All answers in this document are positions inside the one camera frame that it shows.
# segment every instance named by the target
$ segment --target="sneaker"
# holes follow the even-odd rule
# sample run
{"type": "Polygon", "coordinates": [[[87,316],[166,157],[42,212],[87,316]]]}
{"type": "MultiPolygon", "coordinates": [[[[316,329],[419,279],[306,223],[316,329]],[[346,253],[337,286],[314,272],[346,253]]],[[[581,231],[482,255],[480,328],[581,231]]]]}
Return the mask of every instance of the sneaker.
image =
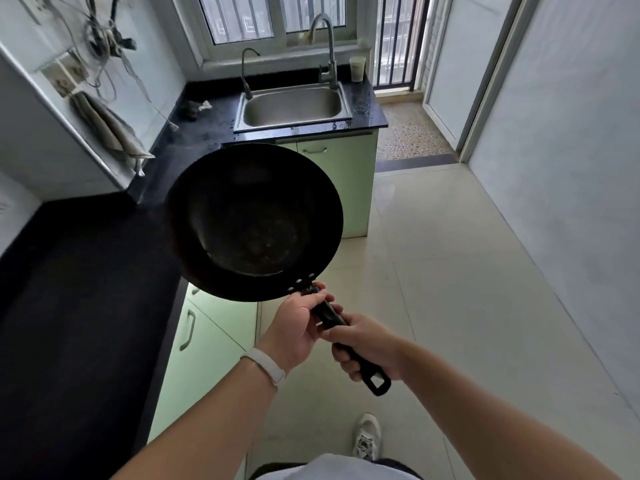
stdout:
{"type": "Polygon", "coordinates": [[[364,413],[356,423],[353,455],[362,460],[374,461],[380,458],[382,450],[382,429],[373,414],[364,413]]]}

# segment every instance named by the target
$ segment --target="stainless steel sink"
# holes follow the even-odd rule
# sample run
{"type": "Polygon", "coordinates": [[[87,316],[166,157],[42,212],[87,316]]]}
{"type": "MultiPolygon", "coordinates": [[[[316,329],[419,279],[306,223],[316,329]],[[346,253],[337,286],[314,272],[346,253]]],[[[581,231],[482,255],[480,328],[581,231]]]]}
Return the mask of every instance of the stainless steel sink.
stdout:
{"type": "Polygon", "coordinates": [[[242,94],[234,133],[350,119],[351,108],[341,83],[338,89],[329,84],[265,89],[253,91],[251,99],[242,94]]]}

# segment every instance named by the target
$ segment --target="frying pan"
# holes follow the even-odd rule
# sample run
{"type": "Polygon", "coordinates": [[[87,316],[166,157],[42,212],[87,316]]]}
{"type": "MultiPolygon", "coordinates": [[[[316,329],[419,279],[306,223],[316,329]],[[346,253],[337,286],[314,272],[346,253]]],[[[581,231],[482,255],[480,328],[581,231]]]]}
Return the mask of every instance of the frying pan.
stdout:
{"type": "MultiPolygon", "coordinates": [[[[329,177],[274,144],[236,144],[204,156],[175,181],[166,208],[184,277],[234,301],[317,292],[313,280],[342,236],[342,204],[329,177]]],[[[312,313],[325,330],[346,324],[326,301],[312,313]]],[[[388,391],[391,380],[379,365],[338,346],[360,363],[375,395],[388,391]]]]}

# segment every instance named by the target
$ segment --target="black plastic handle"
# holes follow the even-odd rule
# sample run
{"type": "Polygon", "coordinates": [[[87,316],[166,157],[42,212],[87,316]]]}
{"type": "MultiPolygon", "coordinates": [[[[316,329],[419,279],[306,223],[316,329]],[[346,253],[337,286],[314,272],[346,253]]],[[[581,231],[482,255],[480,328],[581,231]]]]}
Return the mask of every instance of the black plastic handle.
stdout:
{"type": "MultiPolygon", "coordinates": [[[[312,290],[313,288],[316,287],[311,288],[311,293],[317,293],[319,291],[318,288],[316,288],[316,290],[312,290]]],[[[323,301],[319,305],[315,306],[313,310],[311,310],[311,313],[313,313],[316,318],[322,321],[322,325],[325,330],[328,330],[336,325],[347,325],[347,323],[338,313],[336,313],[336,311],[327,301],[323,301]]],[[[367,387],[373,394],[383,395],[389,390],[389,388],[391,387],[391,379],[389,379],[389,376],[386,374],[386,372],[382,370],[382,367],[361,357],[349,346],[342,344],[336,344],[335,346],[341,350],[346,350],[353,360],[358,361],[358,363],[360,364],[360,375],[362,375],[362,382],[367,385],[367,387]],[[380,386],[376,386],[376,384],[373,382],[372,379],[374,376],[382,379],[383,382],[382,384],[380,384],[380,386]]]]}

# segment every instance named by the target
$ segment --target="hanging towel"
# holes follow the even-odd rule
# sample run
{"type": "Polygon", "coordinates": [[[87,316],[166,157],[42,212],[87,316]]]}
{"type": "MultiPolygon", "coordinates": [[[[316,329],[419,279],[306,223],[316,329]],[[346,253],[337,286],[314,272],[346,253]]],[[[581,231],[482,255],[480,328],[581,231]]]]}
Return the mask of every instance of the hanging towel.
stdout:
{"type": "Polygon", "coordinates": [[[136,161],[136,173],[144,177],[143,161],[156,157],[144,149],[133,128],[105,104],[84,91],[72,94],[70,101],[71,106],[89,124],[105,148],[133,158],[136,161]]]}

